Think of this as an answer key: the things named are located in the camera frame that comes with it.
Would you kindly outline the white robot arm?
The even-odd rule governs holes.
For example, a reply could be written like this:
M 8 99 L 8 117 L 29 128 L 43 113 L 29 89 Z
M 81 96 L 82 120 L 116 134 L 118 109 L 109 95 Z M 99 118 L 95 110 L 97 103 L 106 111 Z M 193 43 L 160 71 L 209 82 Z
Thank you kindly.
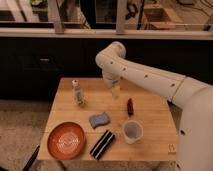
M 213 171 L 213 85 L 125 59 L 114 41 L 97 53 L 96 64 L 108 87 L 124 78 L 182 109 L 175 171 Z

